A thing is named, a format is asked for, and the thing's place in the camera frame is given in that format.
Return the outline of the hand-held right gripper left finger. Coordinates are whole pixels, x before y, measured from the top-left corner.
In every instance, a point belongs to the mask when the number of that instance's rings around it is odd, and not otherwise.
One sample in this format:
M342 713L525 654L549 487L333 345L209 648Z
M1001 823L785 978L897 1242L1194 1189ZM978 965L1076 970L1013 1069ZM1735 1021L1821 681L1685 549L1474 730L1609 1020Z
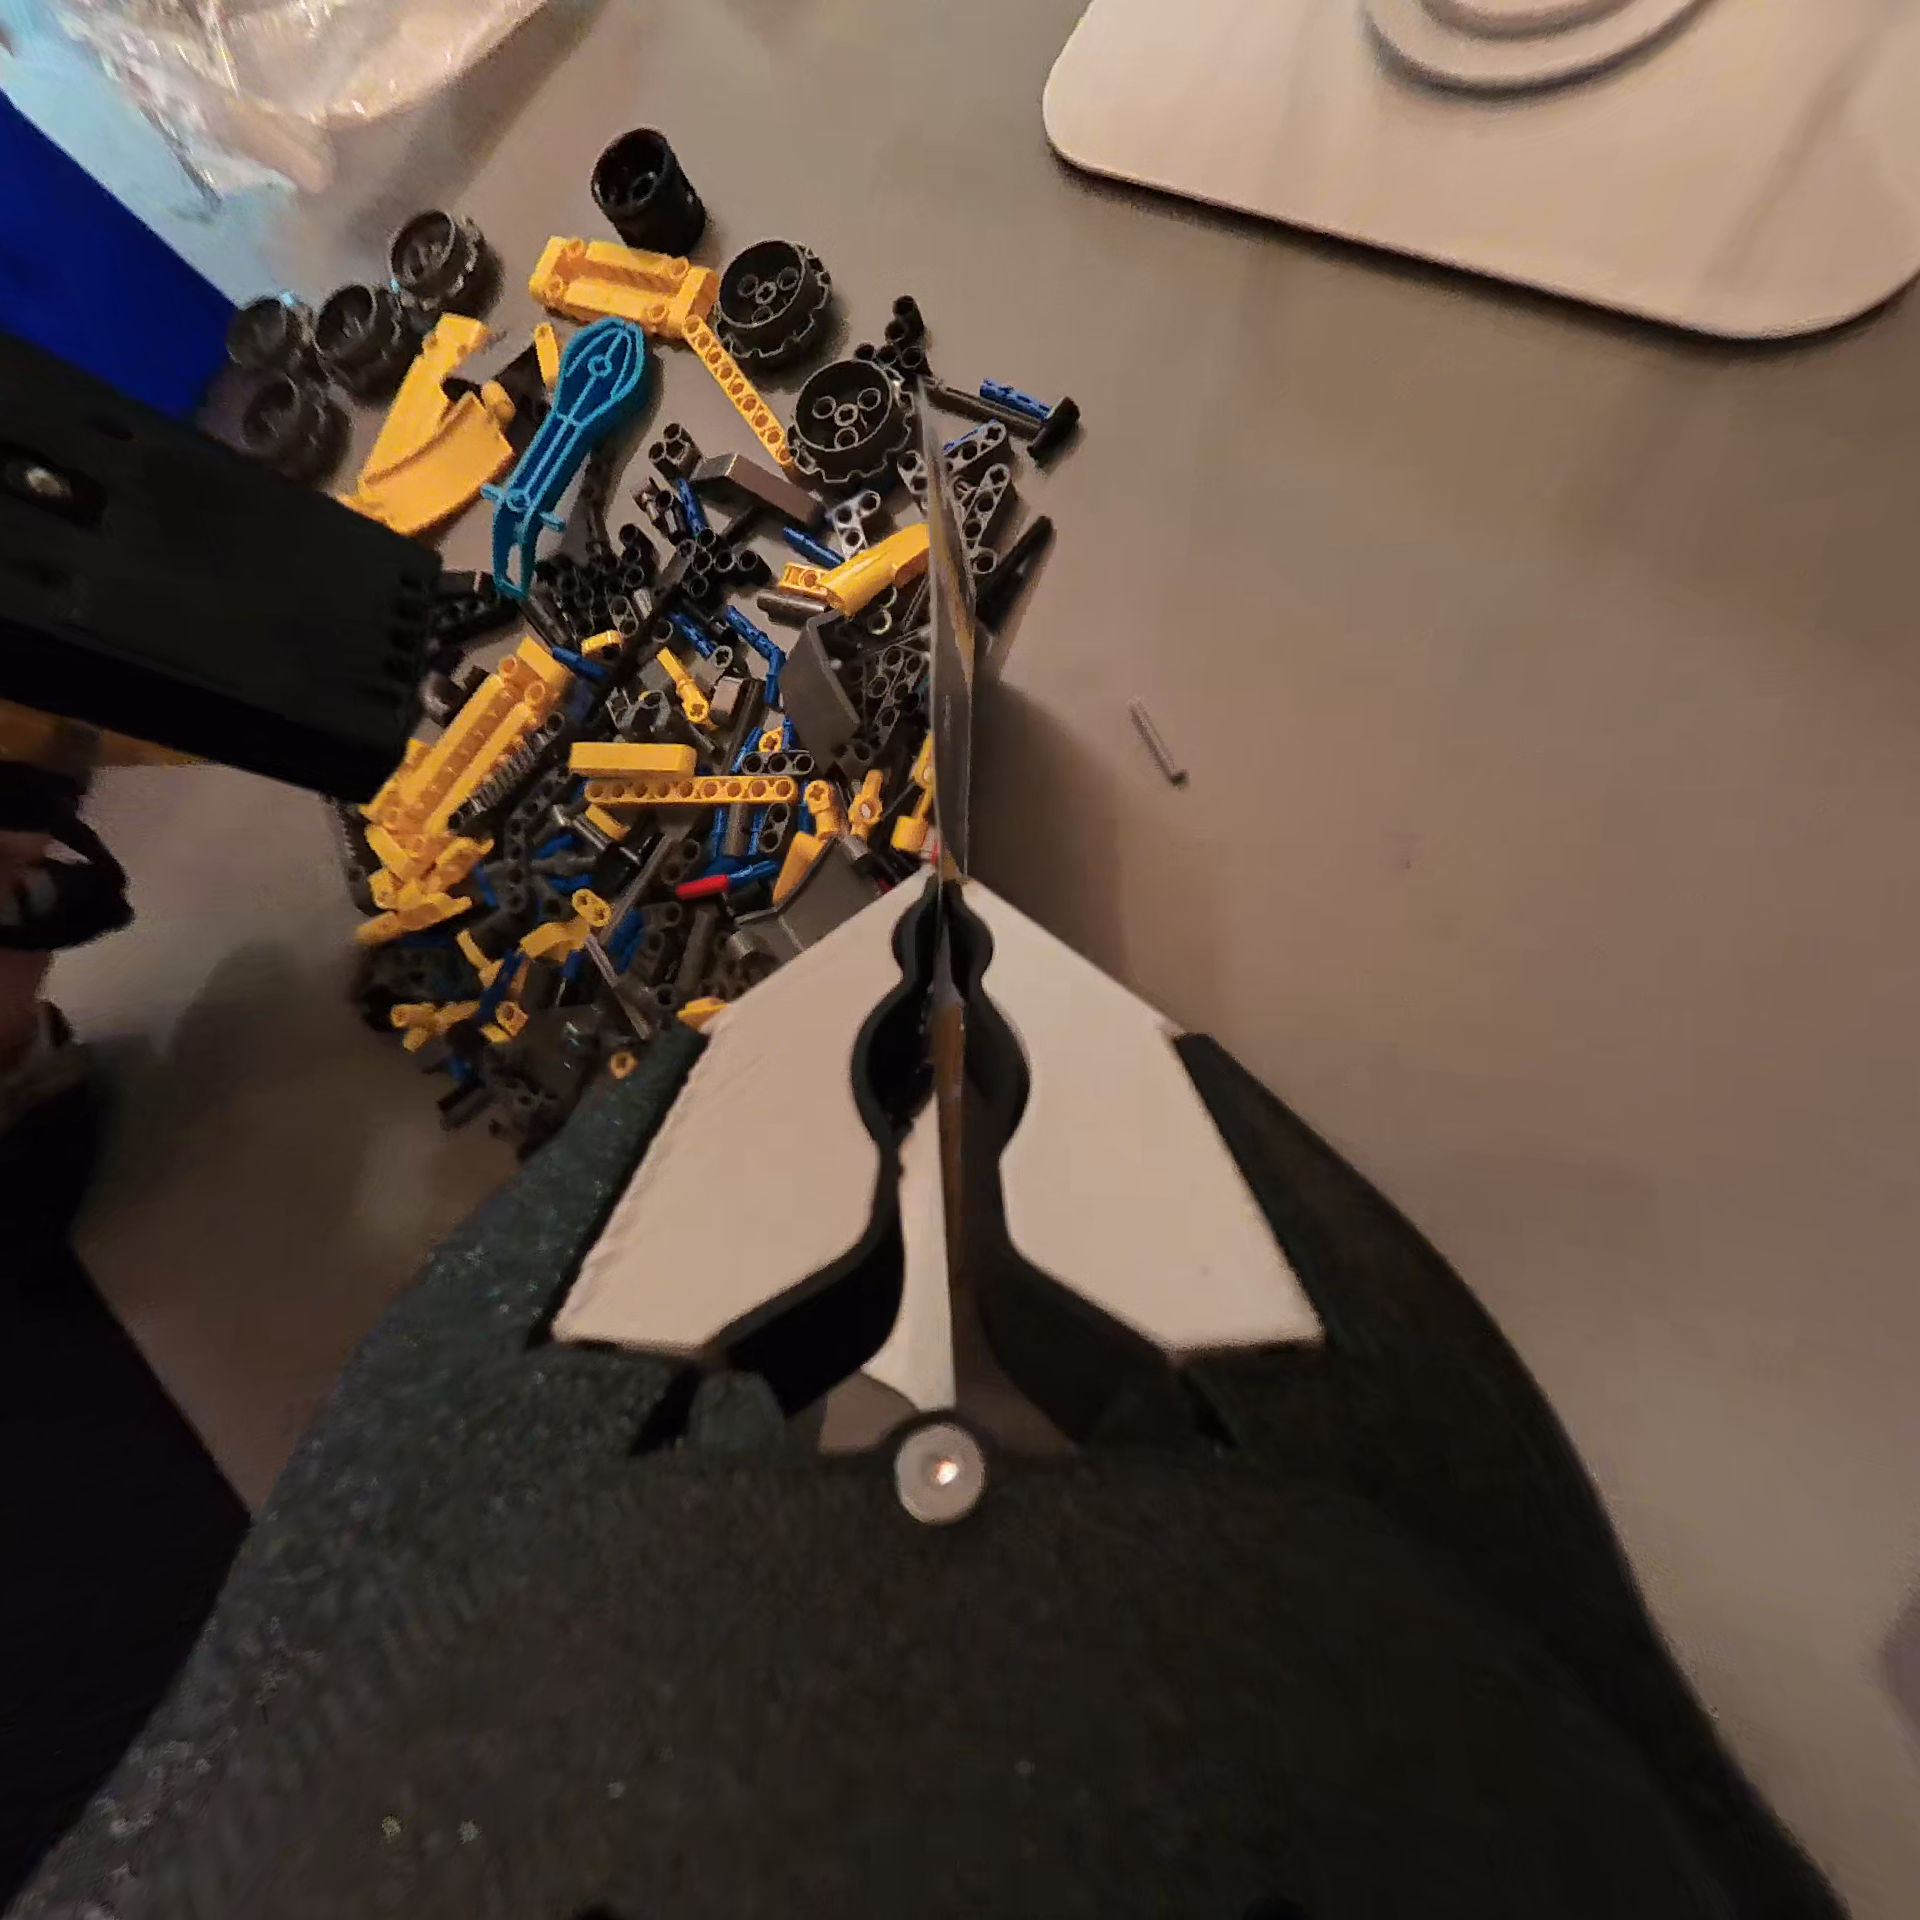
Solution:
M937 886L897 886L704 1033L550 1324L687 1364L942 1364Z

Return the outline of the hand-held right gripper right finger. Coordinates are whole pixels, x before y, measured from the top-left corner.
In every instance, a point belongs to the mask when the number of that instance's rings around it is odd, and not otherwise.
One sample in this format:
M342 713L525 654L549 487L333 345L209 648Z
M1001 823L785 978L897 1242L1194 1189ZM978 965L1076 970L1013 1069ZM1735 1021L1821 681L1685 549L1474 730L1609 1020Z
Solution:
M992 936L982 997L1025 1069L999 1156L1015 1253L1173 1360L1320 1343L1184 1030L982 882L965 901Z

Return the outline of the pile of toy building pieces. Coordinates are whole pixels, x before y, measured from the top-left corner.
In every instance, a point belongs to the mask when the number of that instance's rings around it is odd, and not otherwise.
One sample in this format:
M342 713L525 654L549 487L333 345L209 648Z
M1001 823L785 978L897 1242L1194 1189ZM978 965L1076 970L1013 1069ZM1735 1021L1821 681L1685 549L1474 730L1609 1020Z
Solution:
M706 206L662 132L591 166L608 238L552 236L510 356L498 254L424 207L381 281L245 304L225 439L438 545L418 717L370 800L333 802L359 911L354 999L436 1084L448 1132L521 1156L662 1033L698 1029L929 857L927 472L942 432L968 604L994 637L1050 542L1017 477L1084 429L1071 397L937 376L911 295L830 356L825 260L794 238L702 260ZM569 337L641 325L631 420L567 496L524 604L493 583L482 482L524 452Z

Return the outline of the yellow sticker sheet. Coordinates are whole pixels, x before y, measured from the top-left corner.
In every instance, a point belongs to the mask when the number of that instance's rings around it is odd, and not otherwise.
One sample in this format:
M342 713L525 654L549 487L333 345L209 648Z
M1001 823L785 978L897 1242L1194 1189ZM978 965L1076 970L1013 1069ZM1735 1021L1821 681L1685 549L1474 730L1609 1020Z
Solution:
M984 1116L973 1072L968 876L975 625L942 432L919 420L927 472L927 729L935 812L927 981L919 1008L927 1102L903 1142L903 1297L872 1364L919 1422L958 1424L980 1348L978 1269L986 1254Z

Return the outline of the blue bin holding bags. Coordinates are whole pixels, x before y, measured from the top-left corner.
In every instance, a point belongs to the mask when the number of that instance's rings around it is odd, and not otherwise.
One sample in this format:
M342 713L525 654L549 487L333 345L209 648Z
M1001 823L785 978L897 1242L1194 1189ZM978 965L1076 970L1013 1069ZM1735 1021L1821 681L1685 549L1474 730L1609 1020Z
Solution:
M1 330L185 420L225 368L232 302L1 103Z

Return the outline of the teal toy brick separator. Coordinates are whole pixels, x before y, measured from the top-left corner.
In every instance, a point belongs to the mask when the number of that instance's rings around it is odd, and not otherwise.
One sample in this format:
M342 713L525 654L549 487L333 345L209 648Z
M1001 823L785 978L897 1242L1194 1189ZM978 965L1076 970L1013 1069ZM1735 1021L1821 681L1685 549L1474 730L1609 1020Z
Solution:
M567 341L541 422L510 469L478 489L492 510L492 572L505 598L525 600L541 542L565 534L573 482L636 415L650 364L649 335L636 320L601 317Z

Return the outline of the empty clear plastic bags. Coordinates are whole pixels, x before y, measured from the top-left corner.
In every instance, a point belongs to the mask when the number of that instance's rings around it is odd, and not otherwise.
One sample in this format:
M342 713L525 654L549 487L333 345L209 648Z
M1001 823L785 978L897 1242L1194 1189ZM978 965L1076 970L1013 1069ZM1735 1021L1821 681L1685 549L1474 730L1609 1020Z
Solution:
M573 5L5 1L5 106L132 212L317 194L354 146L544 58Z

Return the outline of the white book stand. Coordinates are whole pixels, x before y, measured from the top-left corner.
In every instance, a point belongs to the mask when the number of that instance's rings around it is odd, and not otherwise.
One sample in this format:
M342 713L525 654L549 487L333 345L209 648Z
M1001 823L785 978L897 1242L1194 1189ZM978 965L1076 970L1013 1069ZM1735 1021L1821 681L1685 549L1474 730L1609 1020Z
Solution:
M1918 5L1100 1L1071 166L1727 343L1914 284Z

